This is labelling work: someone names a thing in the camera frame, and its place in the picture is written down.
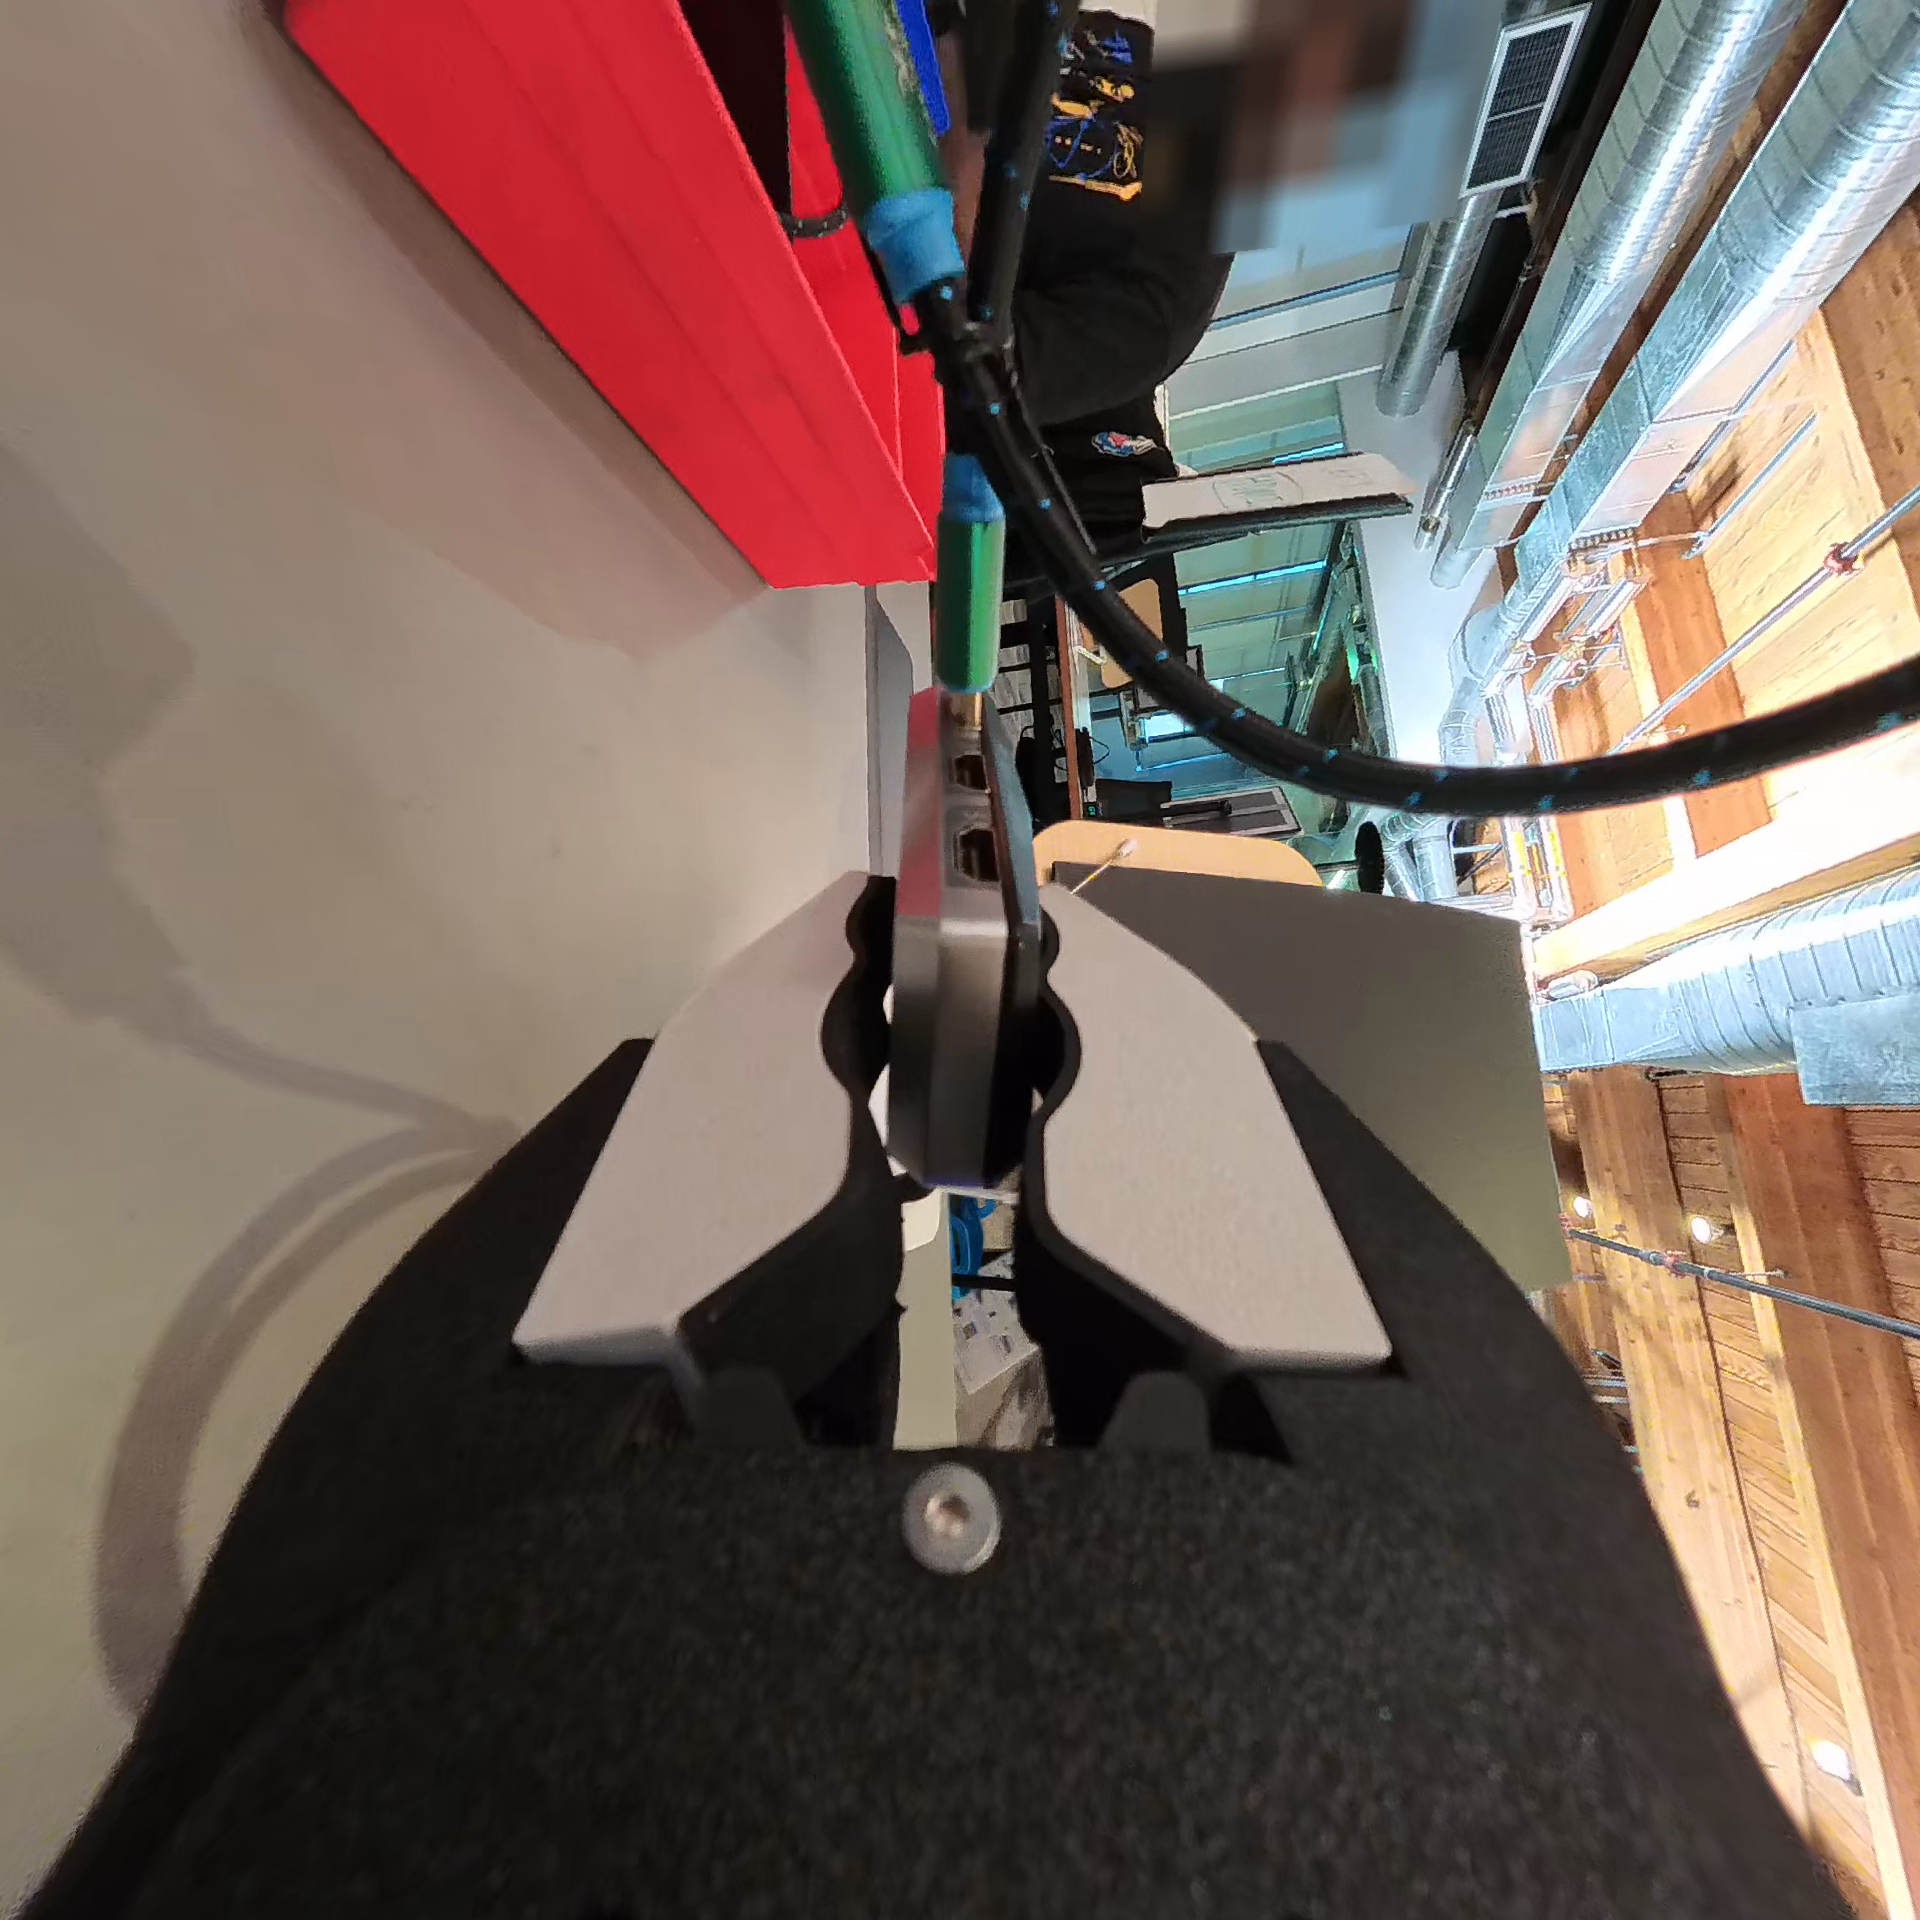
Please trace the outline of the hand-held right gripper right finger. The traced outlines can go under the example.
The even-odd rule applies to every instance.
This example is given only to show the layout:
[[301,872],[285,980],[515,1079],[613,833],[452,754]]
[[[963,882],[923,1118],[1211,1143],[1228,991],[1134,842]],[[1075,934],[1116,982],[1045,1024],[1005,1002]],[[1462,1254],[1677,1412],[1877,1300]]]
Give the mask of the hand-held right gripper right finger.
[[1083,895],[1043,897],[1057,1046],[1023,1146],[1015,1296],[1060,1441],[1126,1402],[1206,1441],[1267,1375],[1395,1348],[1253,1026]]

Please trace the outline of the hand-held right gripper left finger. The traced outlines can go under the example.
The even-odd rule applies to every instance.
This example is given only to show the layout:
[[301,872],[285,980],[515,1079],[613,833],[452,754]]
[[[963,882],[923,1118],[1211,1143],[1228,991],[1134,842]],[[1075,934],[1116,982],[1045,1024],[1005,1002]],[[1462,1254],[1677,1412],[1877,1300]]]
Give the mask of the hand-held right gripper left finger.
[[891,1441],[903,1205],[874,1118],[897,886],[836,877],[645,1050],[515,1329],[532,1361],[658,1367],[694,1409],[764,1372],[814,1441]]

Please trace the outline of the black braided cable green plug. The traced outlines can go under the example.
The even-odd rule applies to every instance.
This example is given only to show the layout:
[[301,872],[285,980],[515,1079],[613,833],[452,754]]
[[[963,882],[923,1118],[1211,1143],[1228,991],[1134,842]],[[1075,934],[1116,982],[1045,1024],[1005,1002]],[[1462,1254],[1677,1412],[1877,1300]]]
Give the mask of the black braided cable green plug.
[[855,229],[891,309],[916,314],[903,349],[927,352],[943,391],[950,447],[934,535],[933,678],[948,703],[975,703],[993,682],[1012,509],[1062,599],[1166,708],[1261,774],[1334,799],[1430,818],[1611,808],[1759,776],[1916,724],[1910,658],[1662,748],[1506,767],[1340,750],[1241,705],[1178,660],[1105,577],[1018,397],[1010,296],[988,298],[990,274],[1018,268],[1049,93],[1077,4],[1015,6],[1012,93],[990,144],[999,185],[971,261],[955,234],[954,193],[897,6],[799,2],[786,12]]

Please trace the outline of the red plastic bin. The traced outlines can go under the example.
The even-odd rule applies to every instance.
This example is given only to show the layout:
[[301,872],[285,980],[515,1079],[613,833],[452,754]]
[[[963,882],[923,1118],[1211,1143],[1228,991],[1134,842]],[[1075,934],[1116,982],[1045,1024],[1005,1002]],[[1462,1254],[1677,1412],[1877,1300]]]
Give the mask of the red plastic bin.
[[782,4],[271,8],[770,588],[930,580],[938,384]]

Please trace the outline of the tablet stand with dark board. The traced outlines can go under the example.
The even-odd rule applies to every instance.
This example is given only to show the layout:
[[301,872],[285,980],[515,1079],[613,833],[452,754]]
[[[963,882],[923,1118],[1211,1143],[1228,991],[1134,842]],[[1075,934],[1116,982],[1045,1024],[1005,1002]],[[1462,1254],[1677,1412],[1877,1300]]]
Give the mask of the tablet stand with dark board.
[[1327,889],[1254,837],[1068,821],[1036,860],[1293,1050],[1521,1288],[1572,1282],[1513,920]]

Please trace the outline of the white paper sign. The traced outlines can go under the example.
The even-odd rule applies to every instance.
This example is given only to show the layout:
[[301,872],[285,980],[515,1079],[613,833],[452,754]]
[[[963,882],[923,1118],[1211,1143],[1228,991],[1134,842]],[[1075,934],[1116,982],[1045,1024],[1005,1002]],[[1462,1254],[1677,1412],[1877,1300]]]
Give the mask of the white paper sign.
[[1413,485],[1398,465],[1379,452],[1341,450],[1151,482],[1142,489],[1142,529],[1149,536],[1229,536],[1291,522],[1398,517],[1411,506]]

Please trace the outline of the silver ventilation duct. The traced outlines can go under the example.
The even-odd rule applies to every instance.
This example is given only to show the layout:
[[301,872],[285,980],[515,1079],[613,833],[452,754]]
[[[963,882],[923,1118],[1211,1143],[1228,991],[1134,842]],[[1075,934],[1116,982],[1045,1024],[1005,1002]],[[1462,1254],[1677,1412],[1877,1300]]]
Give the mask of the silver ventilation duct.
[[1662,4],[1442,493],[1433,577],[1513,580],[1471,636],[1533,633],[1579,545],[1636,529],[1916,190],[1916,4]]
[[1917,1104],[1917,869],[1863,879],[1533,1007],[1547,1074],[1793,1072],[1810,1105]]

